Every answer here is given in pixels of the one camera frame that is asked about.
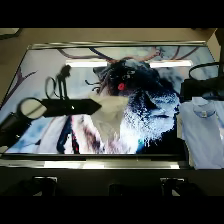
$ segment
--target tv screen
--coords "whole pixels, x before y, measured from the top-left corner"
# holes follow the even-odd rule
[[[77,62],[103,59],[100,67]],[[70,63],[66,79],[70,99],[127,97],[119,133],[107,134],[86,114],[41,117],[5,153],[28,154],[169,154],[184,153],[177,138],[181,82],[190,67],[150,67],[161,60],[191,60],[193,66],[213,62],[206,46],[133,46],[28,50],[0,111],[0,122],[27,97],[46,98],[45,82]],[[218,68],[193,71],[198,79],[217,76]]]

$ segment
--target red ornament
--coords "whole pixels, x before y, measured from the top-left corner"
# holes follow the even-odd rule
[[[119,90],[124,90],[124,88],[125,88],[125,84],[124,83],[120,83],[119,85],[118,85],[118,89]]]

